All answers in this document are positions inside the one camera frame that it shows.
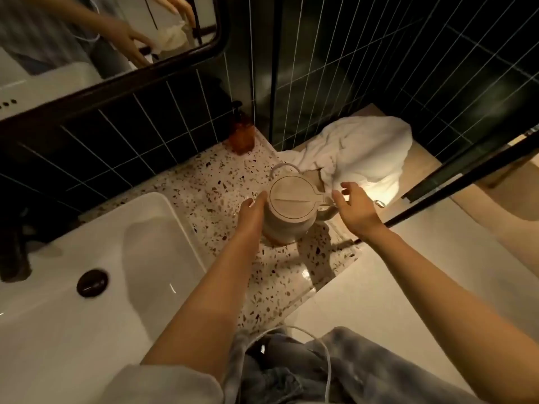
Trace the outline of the person's left hand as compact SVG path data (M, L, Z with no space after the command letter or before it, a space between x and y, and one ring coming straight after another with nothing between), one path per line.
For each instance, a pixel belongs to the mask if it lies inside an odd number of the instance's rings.
M264 223L264 214L263 215L241 215L241 206L240 206L234 237L240 238L248 244L259 244L263 223Z

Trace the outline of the person's right hand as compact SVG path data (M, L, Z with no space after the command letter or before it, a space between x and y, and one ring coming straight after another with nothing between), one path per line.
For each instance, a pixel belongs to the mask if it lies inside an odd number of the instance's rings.
M387 227L378 217L374 202L357 183L344 182L341 183L341 188L349 190L349 208L338 211L344 225L352 234L362 242L370 242L387 231Z

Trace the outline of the white electric kettle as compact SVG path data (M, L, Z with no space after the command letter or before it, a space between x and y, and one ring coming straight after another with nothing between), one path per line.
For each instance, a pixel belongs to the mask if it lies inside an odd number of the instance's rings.
M274 246L297 242L312 225L339 212L331 196L290 163L281 162L271 169L265 191L262 234Z

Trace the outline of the person's right forearm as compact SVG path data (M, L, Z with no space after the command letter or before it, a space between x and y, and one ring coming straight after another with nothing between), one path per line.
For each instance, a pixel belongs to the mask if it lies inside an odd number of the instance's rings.
M539 344L384 224L351 232L384 261L473 392L490 404L539 404Z

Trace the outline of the person's left forearm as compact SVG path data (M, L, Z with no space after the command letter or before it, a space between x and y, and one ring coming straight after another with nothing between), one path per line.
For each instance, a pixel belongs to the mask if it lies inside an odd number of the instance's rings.
M141 365L183 366L223 381L260 237L236 231Z

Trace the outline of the white crumpled towel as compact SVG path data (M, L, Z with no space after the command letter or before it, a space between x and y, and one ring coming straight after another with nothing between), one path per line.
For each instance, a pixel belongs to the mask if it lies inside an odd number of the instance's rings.
M398 194L412 142L412 129L400 118L349 116L327 125L301 151L281 151L278 157L301 172L318 171L328 195L353 182L387 206Z

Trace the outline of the amber soap pump bottle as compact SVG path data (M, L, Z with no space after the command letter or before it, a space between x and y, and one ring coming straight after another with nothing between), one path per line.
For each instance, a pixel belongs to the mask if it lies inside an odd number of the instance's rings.
M232 121L227 145L236 155L244 155L254 149L255 127L251 118L241 109L241 101L232 101Z

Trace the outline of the black framed glass shower door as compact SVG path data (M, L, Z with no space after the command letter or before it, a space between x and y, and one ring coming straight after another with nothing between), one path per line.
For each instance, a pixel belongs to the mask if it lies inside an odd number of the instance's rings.
M539 0L274 0L278 151L373 104L441 163L402 196L464 178L539 123Z

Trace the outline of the grey washed jeans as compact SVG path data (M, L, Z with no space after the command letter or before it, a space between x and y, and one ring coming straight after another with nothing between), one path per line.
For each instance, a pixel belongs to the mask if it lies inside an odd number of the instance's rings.
M240 331L223 392L223 404L483 404L343 326L304 343L284 326Z

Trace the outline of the dark round sink drain plug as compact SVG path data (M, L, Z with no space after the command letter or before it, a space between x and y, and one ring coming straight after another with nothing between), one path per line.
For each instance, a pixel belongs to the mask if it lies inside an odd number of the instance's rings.
M102 269L92 269L79 278L76 291L82 298L92 299L105 292L108 285L109 274Z

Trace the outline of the white shirt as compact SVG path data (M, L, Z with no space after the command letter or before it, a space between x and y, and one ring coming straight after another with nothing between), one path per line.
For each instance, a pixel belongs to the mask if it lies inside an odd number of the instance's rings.
M217 380L184 366L128 365L97 404L223 404Z

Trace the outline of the white ceramic sink basin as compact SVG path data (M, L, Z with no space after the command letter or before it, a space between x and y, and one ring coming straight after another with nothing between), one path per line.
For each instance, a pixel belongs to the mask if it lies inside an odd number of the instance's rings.
M24 281L0 283L0 404L93 404L145 353L198 285L204 256L184 215L152 192L29 254ZM85 299L86 271L109 285Z

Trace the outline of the black faucet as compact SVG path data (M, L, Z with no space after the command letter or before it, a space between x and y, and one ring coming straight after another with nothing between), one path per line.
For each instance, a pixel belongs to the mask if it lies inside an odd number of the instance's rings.
M26 250L26 235L20 213L0 206L0 281L24 281L32 269Z

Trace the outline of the black framed wall mirror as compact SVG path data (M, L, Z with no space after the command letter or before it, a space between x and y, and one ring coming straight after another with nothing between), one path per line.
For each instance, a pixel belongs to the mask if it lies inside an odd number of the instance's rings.
M193 69L225 50L228 0L203 40L194 0L0 0L0 142Z

